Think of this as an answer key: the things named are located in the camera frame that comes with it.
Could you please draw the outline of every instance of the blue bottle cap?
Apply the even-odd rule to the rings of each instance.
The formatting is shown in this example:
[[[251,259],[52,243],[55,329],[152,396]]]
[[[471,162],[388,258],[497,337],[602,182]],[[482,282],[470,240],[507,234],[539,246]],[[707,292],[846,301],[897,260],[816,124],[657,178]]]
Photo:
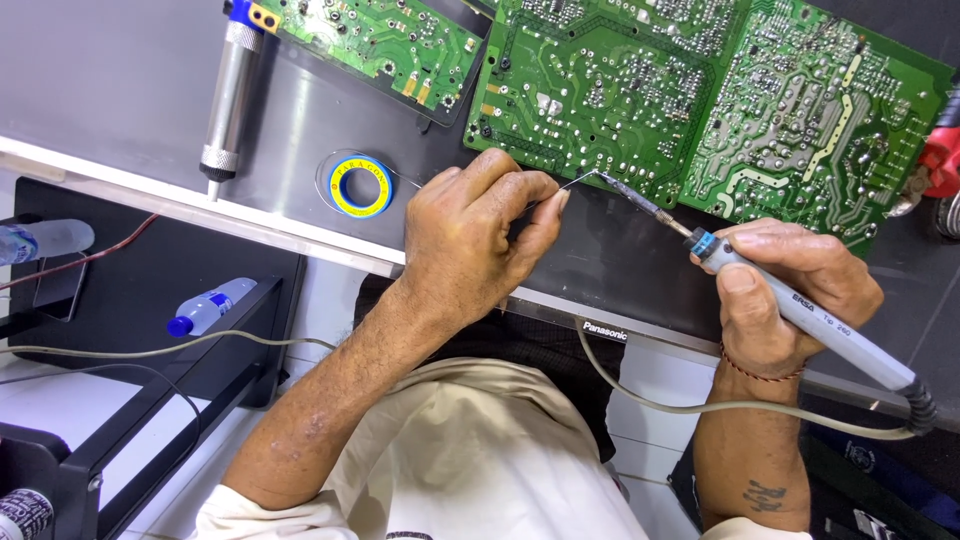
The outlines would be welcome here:
[[[193,330],[193,321],[190,317],[174,317],[167,323],[167,331],[174,337],[184,337]]]

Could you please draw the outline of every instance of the forearm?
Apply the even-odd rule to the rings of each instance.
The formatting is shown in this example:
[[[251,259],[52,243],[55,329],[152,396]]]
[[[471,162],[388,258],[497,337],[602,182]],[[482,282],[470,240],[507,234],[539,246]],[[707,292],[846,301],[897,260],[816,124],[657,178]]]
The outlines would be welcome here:
[[[356,331],[264,415],[223,484],[267,509],[296,506],[323,487],[363,415],[455,331],[424,317],[402,282]]]
[[[798,386],[798,380],[752,380],[720,362],[708,403],[761,400],[796,406]],[[700,417],[693,450],[705,528],[743,516],[769,528],[808,529],[810,488],[799,432],[800,420],[759,409]]]

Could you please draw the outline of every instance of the screw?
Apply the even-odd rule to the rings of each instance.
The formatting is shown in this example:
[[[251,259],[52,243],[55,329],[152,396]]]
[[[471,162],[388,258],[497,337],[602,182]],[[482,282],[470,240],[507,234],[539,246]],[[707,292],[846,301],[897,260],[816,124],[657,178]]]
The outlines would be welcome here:
[[[90,483],[86,485],[86,491],[96,491],[100,489],[102,485],[104,485],[104,476],[97,475],[90,479]]]

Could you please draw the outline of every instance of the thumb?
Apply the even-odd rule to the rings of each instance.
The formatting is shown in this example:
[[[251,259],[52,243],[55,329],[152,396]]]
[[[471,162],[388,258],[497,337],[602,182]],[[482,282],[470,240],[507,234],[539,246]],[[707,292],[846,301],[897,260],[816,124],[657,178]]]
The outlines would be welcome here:
[[[570,191],[561,189],[534,209],[530,224],[520,231],[510,246],[509,271],[526,279],[537,261],[553,246],[560,235],[560,218],[570,198]]]
[[[731,358],[757,372],[781,368],[793,355],[797,333],[780,318],[774,291],[760,273],[747,264],[728,264],[717,273],[717,292]]]

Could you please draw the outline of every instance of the red wire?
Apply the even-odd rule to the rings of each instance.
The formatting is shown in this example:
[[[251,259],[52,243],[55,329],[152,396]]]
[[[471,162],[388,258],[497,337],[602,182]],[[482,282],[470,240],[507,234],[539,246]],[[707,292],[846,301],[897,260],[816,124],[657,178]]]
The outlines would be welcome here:
[[[159,216],[160,216],[160,214],[155,213],[154,215],[148,217],[148,218],[147,218],[147,221],[144,221],[143,223],[141,223],[140,226],[136,228],[136,231],[133,231],[133,234],[131,234],[130,236],[127,237],[126,240],[120,242],[119,244],[113,246],[112,248],[106,248],[104,251],[102,251],[102,252],[100,252],[100,253],[95,253],[95,254],[93,254],[93,255],[91,255],[91,256],[89,256],[89,257],[84,257],[84,258],[81,258],[80,260],[74,260],[73,262],[68,262],[68,263],[64,264],[63,266],[58,266],[57,268],[50,268],[49,270],[44,270],[44,271],[42,271],[42,272],[37,272],[37,273],[35,273],[35,274],[31,274],[31,275],[29,275],[29,276],[24,276],[24,277],[22,277],[22,278],[13,280],[13,281],[11,281],[11,282],[3,283],[2,285],[0,285],[0,290],[9,289],[10,287],[12,287],[12,286],[14,286],[14,285],[19,285],[19,284],[24,283],[24,282],[29,282],[29,281],[32,281],[32,280],[38,280],[38,279],[40,279],[40,278],[42,278],[42,277],[44,277],[44,276],[49,276],[50,274],[53,274],[54,272],[59,272],[60,270],[66,270],[67,268],[73,268],[74,266],[79,266],[79,265],[81,265],[81,264],[84,264],[85,262],[90,262],[90,261],[92,261],[92,260],[96,260],[96,259],[98,259],[98,258],[100,258],[100,257],[105,256],[105,255],[109,255],[109,254],[117,251],[118,249],[126,246],[127,244],[133,242],[133,240],[134,240],[135,238],[137,238],[138,236],[140,236],[140,233],[143,233],[143,230],[146,229],[148,225],[150,225],[151,223],[153,223],[154,220],[157,219]]]

